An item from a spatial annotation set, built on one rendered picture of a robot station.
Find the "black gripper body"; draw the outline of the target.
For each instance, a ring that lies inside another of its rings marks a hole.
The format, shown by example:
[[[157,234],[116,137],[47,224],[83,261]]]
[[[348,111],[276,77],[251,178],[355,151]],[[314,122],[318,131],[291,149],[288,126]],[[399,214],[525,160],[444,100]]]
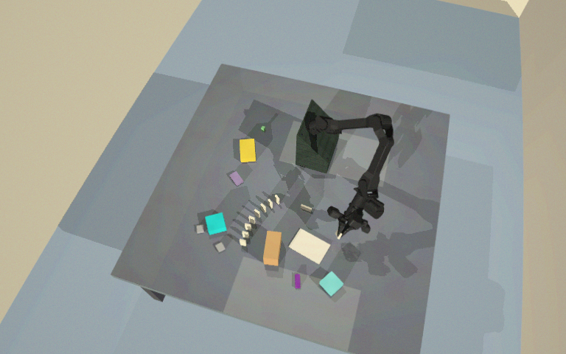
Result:
[[[340,213],[339,209],[330,206],[327,210],[328,214],[330,217],[334,218],[334,219],[338,219],[340,220],[340,222],[342,223],[346,223],[347,221],[349,222],[349,216],[348,214],[354,210],[355,213],[357,214],[362,214],[363,213],[363,209],[361,209],[360,207],[354,205],[352,202],[349,203],[349,208],[344,212],[344,214]],[[348,218],[348,219],[347,219]],[[364,229],[361,229],[362,232],[368,234],[370,232],[370,227],[367,224],[366,227]]]

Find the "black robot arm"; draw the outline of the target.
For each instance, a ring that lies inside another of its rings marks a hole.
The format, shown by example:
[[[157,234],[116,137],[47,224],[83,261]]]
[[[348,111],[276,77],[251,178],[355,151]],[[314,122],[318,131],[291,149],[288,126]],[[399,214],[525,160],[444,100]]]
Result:
[[[367,171],[362,175],[358,182],[358,186],[354,188],[357,191],[352,203],[361,209],[364,209],[371,217],[378,219],[384,213],[384,203],[378,201],[378,184],[380,182],[380,171],[387,159],[387,156],[394,145],[394,129],[392,119],[388,115],[373,114],[367,118],[343,119],[336,120],[331,117],[317,116],[315,119],[310,118],[307,124],[307,130],[317,136],[320,132],[330,134],[341,133],[344,129],[353,128],[373,128],[379,145],[371,160]],[[385,132],[384,130],[385,129]],[[367,193],[372,192],[372,193]],[[368,221],[362,219],[363,214],[357,214],[352,210],[349,214],[349,225],[356,228],[364,229]]]

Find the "yellow rectangular block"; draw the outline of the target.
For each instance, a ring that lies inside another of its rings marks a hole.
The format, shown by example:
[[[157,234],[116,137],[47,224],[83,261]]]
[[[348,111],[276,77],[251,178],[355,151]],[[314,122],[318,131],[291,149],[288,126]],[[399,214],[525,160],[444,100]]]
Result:
[[[240,160],[241,162],[256,161],[254,139],[240,139]]]

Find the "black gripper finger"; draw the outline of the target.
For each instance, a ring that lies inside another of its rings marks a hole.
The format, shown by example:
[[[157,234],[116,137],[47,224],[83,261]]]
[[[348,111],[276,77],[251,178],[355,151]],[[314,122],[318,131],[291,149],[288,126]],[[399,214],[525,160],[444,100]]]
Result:
[[[339,218],[338,218],[339,220]],[[345,223],[340,222],[339,220],[339,227],[338,227],[338,237],[340,236],[341,232],[343,231],[343,228],[346,226]]]
[[[356,228],[352,227],[349,225],[349,222],[347,222],[346,226],[344,227],[343,231],[342,231],[342,235],[340,238],[342,238],[345,234],[347,234],[348,232],[350,232],[351,230],[356,230]]]

